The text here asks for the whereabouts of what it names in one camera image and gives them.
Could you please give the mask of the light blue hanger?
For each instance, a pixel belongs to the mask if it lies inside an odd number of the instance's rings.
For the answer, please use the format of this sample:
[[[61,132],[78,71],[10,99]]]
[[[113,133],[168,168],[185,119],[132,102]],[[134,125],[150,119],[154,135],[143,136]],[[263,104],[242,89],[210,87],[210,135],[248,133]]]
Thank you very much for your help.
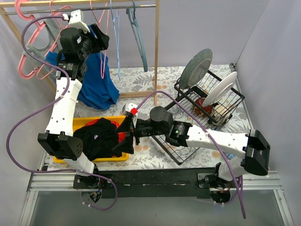
[[[116,42],[116,59],[117,59],[117,69],[118,69],[118,78],[121,80],[121,72],[120,72],[120,58],[119,58],[119,11],[116,12],[116,15],[113,13],[113,5],[110,0],[110,12],[112,17],[114,36]]]

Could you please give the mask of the grey-blue hanger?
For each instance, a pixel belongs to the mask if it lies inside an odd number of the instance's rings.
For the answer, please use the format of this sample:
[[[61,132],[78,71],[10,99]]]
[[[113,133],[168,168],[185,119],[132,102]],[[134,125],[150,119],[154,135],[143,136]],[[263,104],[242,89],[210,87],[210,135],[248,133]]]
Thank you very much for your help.
[[[145,49],[144,49],[144,43],[143,43],[143,39],[142,39],[142,35],[141,35],[141,30],[138,24],[138,20],[136,18],[136,7],[135,7],[135,0],[132,0],[132,8],[127,8],[126,9],[126,14],[128,16],[130,25],[132,27],[132,31],[134,34],[134,38],[140,53],[140,57],[142,60],[142,64],[143,64],[143,70],[144,72],[148,72],[148,64],[147,64],[147,57],[146,57],[146,53],[145,53]]]

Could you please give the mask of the black tank top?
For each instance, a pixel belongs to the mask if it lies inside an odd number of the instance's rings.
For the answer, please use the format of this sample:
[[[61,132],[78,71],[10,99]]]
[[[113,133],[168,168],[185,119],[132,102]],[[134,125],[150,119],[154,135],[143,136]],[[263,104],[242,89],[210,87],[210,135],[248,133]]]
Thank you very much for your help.
[[[73,133],[73,136],[79,138],[83,142],[83,153],[91,161],[93,159],[93,142],[94,136],[104,132],[115,132],[116,125],[105,118],[98,119],[94,124],[84,126]]]
[[[113,156],[121,157],[122,152],[113,150],[118,144],[119,136],[115,132],[104,132],[95,135],[93,142],[93,159],[111,158]]]

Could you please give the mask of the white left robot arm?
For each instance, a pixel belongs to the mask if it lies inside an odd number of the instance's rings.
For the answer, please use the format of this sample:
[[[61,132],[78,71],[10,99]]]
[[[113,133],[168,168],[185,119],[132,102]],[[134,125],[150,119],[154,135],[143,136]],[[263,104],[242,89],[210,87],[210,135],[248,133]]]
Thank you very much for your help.
[[[73,136],[73,115],[87,72],[86,61],[91,54],[106,50],[109,39],[96,24],[61,31],[62,48],[55,60],[56,103],[46,131],[38,135],[39,144],[49,155],[64,160],[80,175],[88,172],[84,183],[89,188],[96,188],[100,177],[94,173],[95,164],[83,153],[82,140]]]

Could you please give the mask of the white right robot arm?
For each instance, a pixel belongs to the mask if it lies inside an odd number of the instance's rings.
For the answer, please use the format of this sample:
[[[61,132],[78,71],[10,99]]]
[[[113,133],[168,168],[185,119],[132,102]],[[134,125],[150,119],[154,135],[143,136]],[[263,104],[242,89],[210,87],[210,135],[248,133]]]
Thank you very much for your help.
[[[207,148],[230,153],[235,157],[225,163],[217,164],[213,183],[218,187],[228,184],[233,177],[246,173],[266,176],[269,171],[270,144],[263,134],[255,129],[248,133],[226,133],[203,129],[188,122],[175,121],[165,108],[151,109],[147,120],[138,118],[135,104],[124,105],[125,118],[116,129],[125,138],[113,148],[114,153],[134,153],[134,145],[141,137],[165,136],[165,141],[176,147]]]

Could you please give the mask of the thin pink hanger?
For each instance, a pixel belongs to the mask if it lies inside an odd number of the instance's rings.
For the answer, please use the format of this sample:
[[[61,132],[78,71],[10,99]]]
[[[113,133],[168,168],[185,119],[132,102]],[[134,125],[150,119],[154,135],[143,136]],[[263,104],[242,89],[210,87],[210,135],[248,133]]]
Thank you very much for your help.
[[[108,42],[106,42],[106,40],[105,40],[105,35],[108,34],[108,28],[109,28],[109,26],[108,26],[108,24],[109,24],[109,10],[108,9],[107,10],[104,9],[103,12],[102,12],[102,15],[101,15],[100,19],[97,19],[96,15],[95,15],[95,13],[93,11],[93,5],[92,5],[92,1],[91,0],[89,1],[89,4],[90,4],[91,12],[92,12],[92,14],[93,14],[93,16],[94,16],[94,18],[95,18],[95,20],[97,22],[97,27],[99,29],[101,28],[101,20],[102,20],[102,18],[104,16],[104,13],[105,13],[105,11],[107,11],[106,33],[105,34],[101,34],[102,47],[101,47],[101,50],[100,50],[100,75],[101,75],[101,79],[104,79],[105,63],[106,63],[106,53],[107,53],[107,49],[108,49]],[[102,51],[104,51],[104,60],[102,58],[102,53],[101,53]]]
[[[50,3],[49,3],[49,10],[50,10],[52,16],[55,15],[55,13],[53,12],[52,7],[51,7],[51,5],[52,5],[53,2],[55,2],[55,0],[51,0]],[[63,26],[58,22],[57,19],[55,19],[55,21],[56,21],[57,25],[59,26],[59,30],[58,30],[57,34],[54,36],[54,37],[55,37],[55,40],[54,40],[53,44],[51,45],[51,47],[49,48],[49,50],[46,52],[45,56],[47,56],[47,54],[48,54],[49,52],[53,52],[53,51],[55,50],[55,48],[58,46],[57,41],[58,41],[58,39],[59,39],[59,37],[60,37],[60,32],[64,29]],[[45,79],[46,77],[48,77],[51,73],[53,73],[53,72],[55,71],[55,69],[51,69],[48,73],[46,73],[46,74],[44,74],[42,77],[40,77],[40,76],[39,76],[39,73],[42,71],[42,69],[43,69],[44,66],[45,66],[45,64],[43,64],[43,65],[39,68],[39,70],[37,71],[37,73],[36,73],[36,77],[37,77],[39,80]]]

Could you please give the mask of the blue tank top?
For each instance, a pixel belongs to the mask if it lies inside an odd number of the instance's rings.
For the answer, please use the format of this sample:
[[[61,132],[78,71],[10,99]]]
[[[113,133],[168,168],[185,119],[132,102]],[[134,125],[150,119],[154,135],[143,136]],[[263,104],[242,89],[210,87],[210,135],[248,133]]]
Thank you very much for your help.
[[[107,110],[116,104],[119,91],[110,77],[108,57],[101,53],[91,54],[86,60],[87,70],[83,82],[70,80],[68,90],[78,91],[77,99],[96,110]]]

